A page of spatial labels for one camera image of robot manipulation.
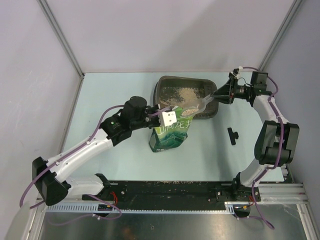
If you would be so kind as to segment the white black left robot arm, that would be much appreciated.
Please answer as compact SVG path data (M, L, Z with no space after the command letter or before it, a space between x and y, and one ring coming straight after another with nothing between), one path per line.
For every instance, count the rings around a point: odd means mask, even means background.
M107 151L143 128L160 126L160 106L150 106L146 99L132 96L110 117L101 116L93 133L74 147L47 160L38 157L32 162L32 184L47 206L67 197L93 195L100 200L110 196L111 188L102 173L71 179L71 174L96 155Z

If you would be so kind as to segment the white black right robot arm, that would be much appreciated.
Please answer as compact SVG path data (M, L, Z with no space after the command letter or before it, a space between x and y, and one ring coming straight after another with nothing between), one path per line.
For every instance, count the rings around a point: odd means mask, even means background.
M228 75L228 81L214 93L214 100L231 105L235 99L246 100L258 113L262 128L254 146L254 159L233 179L230 194L242 201L255 191L262 178L269 172L292 162L300 128L290 123L276 105L275 93L267 89L268 73L252 68L250 83L239 85L241 68Z

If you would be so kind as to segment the green litter bag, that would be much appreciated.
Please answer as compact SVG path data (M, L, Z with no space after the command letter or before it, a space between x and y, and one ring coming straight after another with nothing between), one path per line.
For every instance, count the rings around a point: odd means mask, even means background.
M188 137L187 131L192 123L193 117L178 117L174 107L170 111L175 111L177 122L171 126L159 126L152 130L149 146L154 153L178 148Z

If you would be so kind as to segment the clear plastic scoop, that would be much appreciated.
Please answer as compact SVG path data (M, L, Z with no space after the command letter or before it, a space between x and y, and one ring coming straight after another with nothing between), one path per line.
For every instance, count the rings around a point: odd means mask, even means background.
M214 100L214 97L211 95L207 95L204 98L197 98L194 102L191 102L190 105L184 107L181 112L182 118L193 117L199 113L202 113L207 104L211 103Z

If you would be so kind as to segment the black bag clip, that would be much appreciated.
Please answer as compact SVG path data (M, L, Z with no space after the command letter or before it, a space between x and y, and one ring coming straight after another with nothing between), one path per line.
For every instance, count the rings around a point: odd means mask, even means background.
M229 135L230 143L232 146L236 145L236 140L239 139L239 133L237 131L233 131L231 127L227 128L227 132Z

